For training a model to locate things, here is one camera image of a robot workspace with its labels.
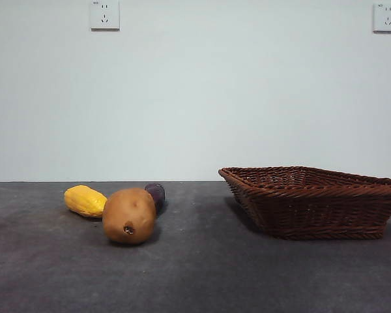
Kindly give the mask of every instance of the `dark gray carpet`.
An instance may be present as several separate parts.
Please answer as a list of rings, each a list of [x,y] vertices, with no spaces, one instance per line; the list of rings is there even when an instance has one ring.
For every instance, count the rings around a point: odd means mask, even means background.
[[[65,207],[73,185],[0,183],[0,312],[391,312],[391,219],[375,241],[284,241],[224,182],[170,182],[153,237],[127,247]]]

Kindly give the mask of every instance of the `purple vegetable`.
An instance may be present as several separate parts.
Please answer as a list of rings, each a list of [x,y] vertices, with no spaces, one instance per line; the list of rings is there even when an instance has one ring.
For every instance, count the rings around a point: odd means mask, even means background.
[[[145,186],[145,190],[149,192],[154,200],[156,212],[159,213],[165,203],[165,190],[161,184],[151,183]]]

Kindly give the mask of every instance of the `wicker basket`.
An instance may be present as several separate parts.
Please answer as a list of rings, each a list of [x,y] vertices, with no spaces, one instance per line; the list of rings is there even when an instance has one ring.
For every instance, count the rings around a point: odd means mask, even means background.
[[[391,216],[391,179],[300,166],[223,168],[235,199],[284,239],[378,239]]]

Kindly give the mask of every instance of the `brown potato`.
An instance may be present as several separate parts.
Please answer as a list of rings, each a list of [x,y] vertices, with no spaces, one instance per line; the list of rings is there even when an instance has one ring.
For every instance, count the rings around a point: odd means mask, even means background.
[[[112,241],[136,245],[153,233],[156,209],[146,190],[130,188],[112,194],[103,210],[104,233]]]

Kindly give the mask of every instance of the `electrical outlet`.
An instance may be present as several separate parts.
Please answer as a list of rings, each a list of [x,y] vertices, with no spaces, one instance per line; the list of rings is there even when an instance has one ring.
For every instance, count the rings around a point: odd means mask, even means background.
[[[90,3],[90,28],[120,30],[119,0],[99,0]]]
[[[373,32],[391,33],[391,3],[373,5]]]

